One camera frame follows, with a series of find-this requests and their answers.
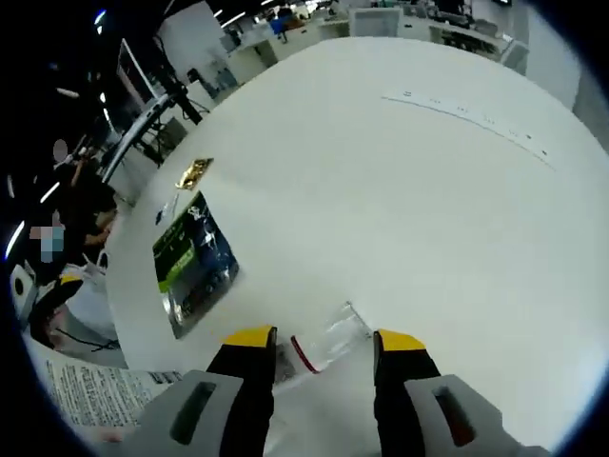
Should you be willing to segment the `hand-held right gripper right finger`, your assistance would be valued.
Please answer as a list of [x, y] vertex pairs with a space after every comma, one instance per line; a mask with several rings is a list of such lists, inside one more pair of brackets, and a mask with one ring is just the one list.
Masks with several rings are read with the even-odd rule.
[[548, 456], [503, 427], [502, 415], [461, 378], [440, 374], [425, 345], [374, 332], [374, 416], [382, 456]]

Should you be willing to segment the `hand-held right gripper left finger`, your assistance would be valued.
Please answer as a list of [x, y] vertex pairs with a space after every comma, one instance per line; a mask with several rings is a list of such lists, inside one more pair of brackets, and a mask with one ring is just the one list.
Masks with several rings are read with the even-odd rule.
[[205, 371], [182, 376], [143, 411], [132, 456], [261, 456], [274, 411], [277, 329], [228, 336]]

